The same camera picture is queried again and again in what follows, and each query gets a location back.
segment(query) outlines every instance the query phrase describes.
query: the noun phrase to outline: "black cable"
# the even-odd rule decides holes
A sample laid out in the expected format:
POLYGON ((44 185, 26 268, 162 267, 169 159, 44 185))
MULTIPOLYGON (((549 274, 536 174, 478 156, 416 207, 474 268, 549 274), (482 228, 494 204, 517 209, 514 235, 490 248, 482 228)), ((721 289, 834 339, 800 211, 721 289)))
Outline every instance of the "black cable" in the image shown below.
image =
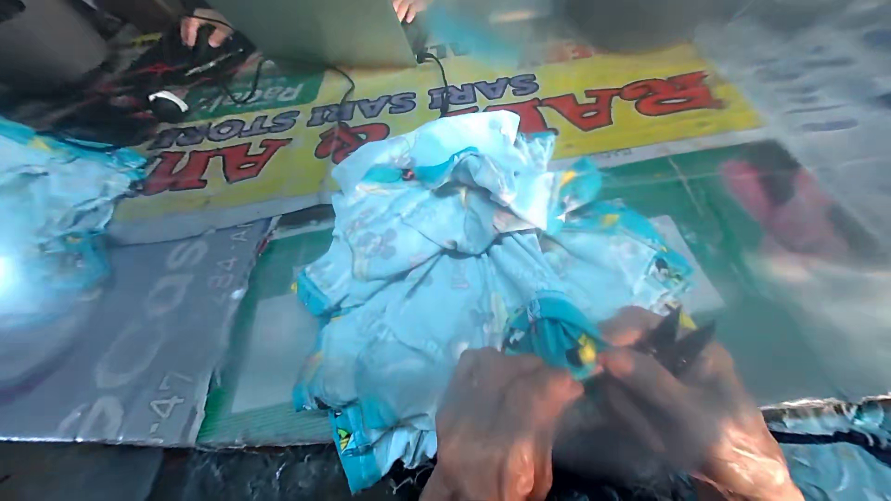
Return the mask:
POLYGON ((348 98, 351 94, 353 94, 353 92, 356 90, 356 82, 354 82, 353 79, 352 79, 352 78, 351 78, 351 77, 350 77, 344 70, 341 70, 341 69, 338 68, 337 66, 334 66, 334 65, 332 64, 332 65, 329 65, 328 68, 329 68, 330 70, 335 70, 335 71, 337 71, 339 74, 343 75, 344 78, 346 78, 347 80, 349 80, 349 89, 347 89, 346 93, 343 94, 343 97, 340 98, 340 108, 343 108, 344 103, 347 102, 347 98, 348 98))
POLYGON ((448 80, 446 80, 446 69, 443 68, 443 63, 439 60, 439 58, 432 53, 418 54, 418 63, 424 63, 430 59, 437 63, 437 65, 439 66, 439 73, 443 77, 443 102, 439 105, 439 117, 443 118, 445 115, 448 114, 448 80))
POLYGON ((235 99, 235 96, 229 90, 229 86, 224 81, 219 80, 219 81, 217 81, 217 83, 218 83, 219 87, 221 89, 223 89, 223 92, 225 92, 225 94, 227 96, 229 96, 229 99, 231 99, 233 103, 238 104, 240 106, 242 104, 247 104, 248 101, 253 99, 254 94, 257 93, 257 88, 260 85, 260 71, 263 69, 264 62, 266 62, 266 58, 261 55, 260 60, 257 61, 257 70, 254 71, 254 83, 250 85, 250 93, 248 93, 248 95, 246 97, 244 97, 243 99, 240 99, 240 100, 235 99))

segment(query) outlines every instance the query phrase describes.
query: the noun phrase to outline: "yellow sign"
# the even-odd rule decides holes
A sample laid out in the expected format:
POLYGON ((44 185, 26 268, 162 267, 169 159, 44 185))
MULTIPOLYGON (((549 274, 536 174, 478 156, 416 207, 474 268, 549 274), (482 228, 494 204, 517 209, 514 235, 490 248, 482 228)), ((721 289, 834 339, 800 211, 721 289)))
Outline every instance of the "yellow sign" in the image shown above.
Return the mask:
MULTIPOLYGON (((551 62, 520 68, 440 47, 448 114, 517 112, 522 132, 558 134, 557 159, 759 126, 740 93, 717 78, 690 45, 631 56, 562 44, 551 62)), ((346 72, 356 90, 343 106, 348 82, 328 71, 321 86, 318 80, 315 86, 262 86, 252 101, 262 99, 272 109, 161 130, 144 146, 151 173, 143 192, 123 201, 115 217, 226 209, 330 190, 325 183, 333 163, 369 141, 436 119, 445 108, 434 62, 406 70, 346 72), (288 101, 308 88, 317 89, 311 101, 288 101), (275 108, 276 103, 290 105, 275 108)), ((219 99, 202 106, 232 109, 231 103, 220 106, 219 99)))

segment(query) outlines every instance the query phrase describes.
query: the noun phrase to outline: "finger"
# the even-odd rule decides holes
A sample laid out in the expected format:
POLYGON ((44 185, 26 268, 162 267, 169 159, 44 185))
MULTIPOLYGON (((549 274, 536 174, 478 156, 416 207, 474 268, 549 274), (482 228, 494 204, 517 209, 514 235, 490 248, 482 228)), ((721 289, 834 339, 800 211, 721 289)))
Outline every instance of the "finger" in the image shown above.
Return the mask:
POLYGON ((208 45, 211 47, 219 47, 229 37, 229 29, 226 27, 217 27, 208 37, 208 45))
POLYGON ((641 401, 662 410, 677 423, 692 422, 697 406, 690 391, 653 357, 630 349, 605 353, 603 367, 641 401))
POLYGON ((637 342, 645 332, 656 327, 662 317, 644 308, 629 306, 619 309, 612 318, 600 322, 597 327, 603 337, 616 346, 629 346, 637 342))
POLYGON ((540 433, 535 447, 535 484, 529 493, 530 501, 543 501, 553 484, 552 449, 554 433, 540 433))
POLYGON ((502 501, 524 501, 535 488, 535 455, 538 450, 530 438, 515 439, 505 457, 501 471, 498 498, 502 501))
POLYGON ((399 18, 399 21, 403 21, 405 19, 405 15, 408 13, 408 8, 412 5, 411 0, 404 0, 399 6, 396 8, 396 17, 399 18))
POLYGON ((399 7, 408 2, 409 0, 393 0, 393 12, 396 13, 396 16, 399 17, 399 7))
POLYGON ((420 501, 452 501, 454 492, 446 483, 446 477, 440 468, 434 467, 427 485, 421 492, 420 501))
POLYGON ((584 393, 569 371, 542 365, 513 380, 504 392, 506 409, 526 429, 552 431, 563 409, 584 393))
POLYGON ((179 34, 183 39, 184 44, 190 47, 195 47, 195 39, 198 38, 198 27, 200 25, 201 21, 196 18, 185 18, 183 22, 180 23, 179 34))

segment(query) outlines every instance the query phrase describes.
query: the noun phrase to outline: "crumpled fabric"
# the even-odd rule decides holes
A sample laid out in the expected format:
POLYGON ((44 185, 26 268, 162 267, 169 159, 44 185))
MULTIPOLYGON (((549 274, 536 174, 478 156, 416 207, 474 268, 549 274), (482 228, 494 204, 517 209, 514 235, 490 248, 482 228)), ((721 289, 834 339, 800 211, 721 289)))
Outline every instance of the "crumpled fabric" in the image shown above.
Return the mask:
POLYGON ((554 137, 519 117, 449 117, 369 143, 332 172, 328 252, 298 276, 324 325, 298 408, 329 408, 350 488, 436 452, 435 415, 461 353, 531 352, 584 377, 594 327, 662 312, 691 269, 646 218, 595 202, 588 160, 549 171, 554 137))
POLYGON ((0 119, 0 328, 38 323, 107 273, 93 236, 145 158, 0 119))

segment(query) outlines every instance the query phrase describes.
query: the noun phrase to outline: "blue fabric trim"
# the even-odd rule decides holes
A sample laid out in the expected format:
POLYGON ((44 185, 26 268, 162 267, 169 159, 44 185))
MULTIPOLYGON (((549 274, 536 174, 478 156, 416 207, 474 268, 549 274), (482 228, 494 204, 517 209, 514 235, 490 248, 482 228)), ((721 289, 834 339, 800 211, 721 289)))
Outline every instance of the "blue fabric trim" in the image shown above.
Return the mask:
POLYGON ((324 293, 315 285, 315 283, 307 276, 306 270, 301 271, 297 275, 297 297, 300 299, 310 313, 315 316, 322 316, 331 307, 331 302, 324 293))

